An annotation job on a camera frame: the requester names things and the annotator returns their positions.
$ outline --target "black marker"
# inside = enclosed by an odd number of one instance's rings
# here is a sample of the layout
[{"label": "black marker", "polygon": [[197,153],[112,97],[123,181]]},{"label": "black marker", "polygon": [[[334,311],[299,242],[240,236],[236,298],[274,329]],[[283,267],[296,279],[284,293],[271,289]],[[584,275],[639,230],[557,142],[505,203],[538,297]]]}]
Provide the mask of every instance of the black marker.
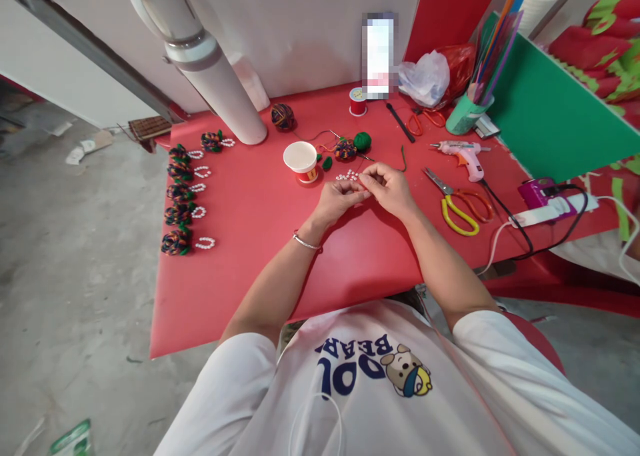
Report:
[{"label": "black marker", "polygon": [[391,106],[391,103],[387,103],[387,109],[390,110],[391,114],[393,115],[393,117],[395,118],[395,120],[398,122],[398,124],[400,125],[400,127],[402,128],[402,130],[405,132],[405,134],[407,135],[407,137],[409,138],[410,142],[415,143],[415,138],[413,137],[413,135],[409,132],[409,130],[407,129],[407,127],[405,126],[405,124],[402,122],[402,120],[400,120],[400,118],[398,117],[398,113],[395,112],[395,109],[393,108],[393,106]]}]

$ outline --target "green cup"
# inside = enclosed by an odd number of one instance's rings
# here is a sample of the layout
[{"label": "green cup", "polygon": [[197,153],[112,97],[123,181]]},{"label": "green cup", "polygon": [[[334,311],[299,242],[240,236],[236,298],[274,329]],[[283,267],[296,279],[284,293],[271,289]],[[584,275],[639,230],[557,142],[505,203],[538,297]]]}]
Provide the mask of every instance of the green cup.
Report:
[{"label": "green cup", "polygon": [[475,122],[488,110],[493,102],[494,98],[491,96],[488,105],[479,106],[474,104],[465,93],[447,120],[447,131],[455,135],[468,133]]}]

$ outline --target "scissors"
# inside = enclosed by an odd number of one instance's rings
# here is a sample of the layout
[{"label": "scissors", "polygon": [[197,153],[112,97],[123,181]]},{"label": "scissors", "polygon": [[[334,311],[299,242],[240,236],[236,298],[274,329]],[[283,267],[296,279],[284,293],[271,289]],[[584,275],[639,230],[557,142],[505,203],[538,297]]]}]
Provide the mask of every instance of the scissors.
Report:
[{"label": "scissors", "polygon": [[431,111],[429,109],[420,107],[411,108],[411,110],[413,111],[413,114],[407,121],[407,129],[414,136],[422,136],[423,133],[422,124],[420,124],[420,119],[418,118],[418,116],[420,115],[426,116],[428,120],[430,120],[430,122],[432,122],[436,127],[444,127],[447,122],[440,111]]},{"label": "scissors", "polygon": [[[465,202],[469,210],[478,219],[478,221],[482,223],[488,223],[493,219],[493,214],[494,214],[493,206],[484,197],[480,196],[475,191],[471,191],[469,189],[453,190],[451,186],[444,184],[444,182],[442,182],[442,179],[438,178],[438,176],[436,176],[435,173],[429,168],[424,168],[423,171],[424,171],[424,174],[429,176],[429,178],[431,178],[431,180],[436,184],[436,186],[438,186],[438,188],[440,188],[440,190],[445,194],[445,197],[442,199],[442,202],[441,202],[442,216],[447,222],[447,224],[449,225],[449,227],[452,230],[454,230],[456,233],[462,234],[462,236],[475,236],[476,234],[478,234],[478,231],[480,231],[480,226],[478,226],[478,223],[471,216],[462,212],[462,210],[460,210],[458,207],[456,207],[455,204],[453,204],[451,196],[458,196],[458,198],[462,199],[462,201]],[[467,196],[465,195],[474,196],[478,200],[480,200],[480,202],[487,209],[487,217],[484,217],[480,213],[478,213],[478,210],[475,208],[471,200],[467,198]],[[458,216],[464,219],[469,224],[469,226],[471,226],[471,231],[466,231],[458,227],[449,217],[449,210],[447,207],[451,208],[451,210],[454,213],[456,213]]]}]

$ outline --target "silver bracelet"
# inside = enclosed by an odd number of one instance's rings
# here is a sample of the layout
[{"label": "silver bracelet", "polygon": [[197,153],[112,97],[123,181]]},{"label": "silver bracelet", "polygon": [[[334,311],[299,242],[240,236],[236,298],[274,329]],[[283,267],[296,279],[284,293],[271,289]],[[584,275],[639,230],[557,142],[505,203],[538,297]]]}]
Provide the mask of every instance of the silver bracelet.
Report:
[{"label": "silver bracelet", "polygon": [[308,247],[309,249],[312,249],[312,250],[314,250],[314,251],[317,251],[318,249],[321,249],[321,248],[322,248],[322,246],[313,246],[313,245],[310,245],[309,243],[305,243],[302,239],[300,239],[300,238],[298,237],[298,230],[297,230],[297,229],[293,232],[293,238],[294,238],[298,243],[302,244],[302,246]]}]

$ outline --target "metal pole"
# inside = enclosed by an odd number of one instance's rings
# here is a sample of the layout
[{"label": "metal pole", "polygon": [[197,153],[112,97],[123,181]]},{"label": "metal pole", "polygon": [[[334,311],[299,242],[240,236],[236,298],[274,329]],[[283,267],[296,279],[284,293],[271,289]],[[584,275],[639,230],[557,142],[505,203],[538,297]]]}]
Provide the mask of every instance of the metal pole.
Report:
[{"label": "metal pole", "polygon": [[15,1],[166,120],[178,123],[189,116],[80,21],[52,0]]}]

